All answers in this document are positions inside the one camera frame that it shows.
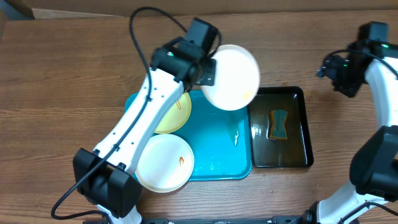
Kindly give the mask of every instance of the yellow sponge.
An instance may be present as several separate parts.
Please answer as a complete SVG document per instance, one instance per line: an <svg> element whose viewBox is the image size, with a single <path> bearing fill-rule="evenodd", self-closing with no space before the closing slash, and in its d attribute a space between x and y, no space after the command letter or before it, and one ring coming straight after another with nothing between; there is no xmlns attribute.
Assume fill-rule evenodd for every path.
<svg viewBox="0 0 398 224"><path fill-rule="evenodd" d="M272 110L269 112L268 138L275 140L287 140L286 133L286 110Z"/></svg>

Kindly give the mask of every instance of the plastic tray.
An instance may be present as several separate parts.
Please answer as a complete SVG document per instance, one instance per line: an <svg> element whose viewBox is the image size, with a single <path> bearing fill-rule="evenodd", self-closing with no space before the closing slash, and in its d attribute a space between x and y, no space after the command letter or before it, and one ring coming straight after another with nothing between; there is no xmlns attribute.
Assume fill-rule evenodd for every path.
<svg viewBox="0 0 398 224"><path fill-rule="evenodd" d="M126 109L137 93L126 102ZM243 179L252 169L248 109L223 111L208 102L200 90L189 93L192 112L179 130L195 156L190 181Z"/></svg>
<svg viewBox="0 0 398 224"><path fill-rule="evenodd" d="M271 110L287 111L287 140L268 138ZM256 167L310 167L313 164L304 93L300 87L260 88L248 111Z"/></svg>

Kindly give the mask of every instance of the blue tray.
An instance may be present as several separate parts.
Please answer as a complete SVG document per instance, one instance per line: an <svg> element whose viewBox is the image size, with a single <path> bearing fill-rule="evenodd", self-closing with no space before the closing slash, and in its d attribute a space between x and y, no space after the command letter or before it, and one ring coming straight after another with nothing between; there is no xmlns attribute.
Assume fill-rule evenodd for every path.
<svg viewBox="0 0 398 224"><path fill-rule="evenodd" d="M200 90L189 95L191 115L180 129L171 133L186 140L192 148L195 166L189 180L245 178L252 169L248 109L224 111L210 104ZM127 99L125 111L136 96L137 93Z"/></svg>

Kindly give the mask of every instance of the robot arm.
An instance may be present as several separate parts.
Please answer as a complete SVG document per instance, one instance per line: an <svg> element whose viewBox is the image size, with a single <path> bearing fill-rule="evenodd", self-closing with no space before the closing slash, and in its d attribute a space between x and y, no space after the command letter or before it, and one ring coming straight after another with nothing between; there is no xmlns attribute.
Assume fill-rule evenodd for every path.
<svg viewBox="0 0 398 224"><path fill-rule="evenodd" d="M398 71L398 58L384 58ZM365 80L369 84L376 109L377 128L398 125L398 80L397 77L378 60L373 60L366 70Z"/></svg>
<svg viewBox="0 0 398 224"><path fill-rule="evenodd" d="M359 40L349 49L360 48L376 54L398 70L398 54L395 46L386 43L386 27L387 24L377 22L362 26ZM354 156L350 181L312 210L318 223L343 224L352 222L374 207L368 202L382 205L398 199L398 161L394 159L398 151L398 101L395 98L398 77L379 60L362 55L350 54L346 60L334 56L326 62L328 65L321 69L321 73L333 80L336 91L354 97L361 82L369 84L379 129Z"/></svg>
<svg viewBox="0 0 398 224"><path fill-rule="evenodd" d="M157 125L184 91L189 91L194 84L214 85L216 60L210 58L212 54L209 55L209 52L217 35L220 39L217 28L195 18L185 38L176 38L156 49L150 64L150 75L119 123L96 145L93 152L80 149L76 153L73 169L76 182L82 182L77 190L89 202L110 214L113 222L141 221L135 204L142 186L132 175ZM84 179L100 162L104 162L103 165Z"/></svg>
<svg viewBox="0 0 398 224"><path fill-rule="evenodd" d="M385 58L384 60L398 70L398 59ZM365 79L372 91L376 108L377 127L398 125L398 101L394 100L398 95L397 77L378 60L373 60L366 70ZM357 210L354 215L348 217L344 222L350 223L374 207L361 208L365 202L376 202L383 205L388 201L384 197L378 197L373 194L361 195L357 193L355 185L347 182L330 198L322 200L318 204L317 221L322 224L339 223L342 218Z"/></svg>

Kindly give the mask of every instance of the yellow plate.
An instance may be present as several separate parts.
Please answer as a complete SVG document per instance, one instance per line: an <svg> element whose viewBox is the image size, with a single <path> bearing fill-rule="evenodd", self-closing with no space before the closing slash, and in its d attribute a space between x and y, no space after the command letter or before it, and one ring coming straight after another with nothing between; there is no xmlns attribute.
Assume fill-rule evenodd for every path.
<svg viewBox="0 0 398 224"><path fill-rule="evenodd" d="M168 134L180 129L191 115L192 102L188 93L173 104L155 130L156 134Z"/></svg>

